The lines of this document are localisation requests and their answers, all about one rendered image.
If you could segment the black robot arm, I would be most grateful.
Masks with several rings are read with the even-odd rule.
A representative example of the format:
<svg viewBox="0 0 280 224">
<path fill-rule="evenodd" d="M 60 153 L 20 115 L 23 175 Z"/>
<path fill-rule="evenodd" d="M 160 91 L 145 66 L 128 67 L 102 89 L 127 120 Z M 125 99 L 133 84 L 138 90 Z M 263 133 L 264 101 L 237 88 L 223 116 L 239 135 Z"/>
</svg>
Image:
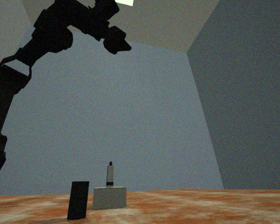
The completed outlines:
<svg viewBox="0 0 280 224">
<path fill-rule="evenodd" d="M 95 0 L 91 8 L 95 16 L 104 24 L 119 12 L 115 0 Z M 33 27 L 32 39 L 15 53 L 0 62 L 0 170 L 6 161 L 5 145 L 7 136 L 1 134 L 13 96 L 23 89 L 32 77 L 31 67 L 47 52 L 57 53 L 70 48 L 73 34 L 69 25 L 79 28 L 84 22 L 86 7 L 77 0 L 55 0 L 47 10 L 42 10 Z M 5 65 L 12 60 L 29 66 L 29 76 Z"/>
</svg>

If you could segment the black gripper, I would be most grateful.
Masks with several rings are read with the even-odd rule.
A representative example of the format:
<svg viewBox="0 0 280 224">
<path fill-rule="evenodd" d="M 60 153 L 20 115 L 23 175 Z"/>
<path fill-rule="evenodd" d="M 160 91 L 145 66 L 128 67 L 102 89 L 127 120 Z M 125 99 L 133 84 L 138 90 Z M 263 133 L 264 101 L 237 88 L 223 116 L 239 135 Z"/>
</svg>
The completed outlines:
<svg viewBox="0 0 280 224">
<path fill-rule="evenodd" d="M 104 24 L 95 16 L 96 13 L 86 7 L 84 22 L 78 28 L 84 34 L 93 36 L 97 41 L 104 39 L 104 47 L 111 53 L 117 54 L 118 51 L 131 50 L 130 45 L 124 40 L 126 33 L 120 28 L 113 26 L 108 27 L 108 21 Z"/>
</svg>

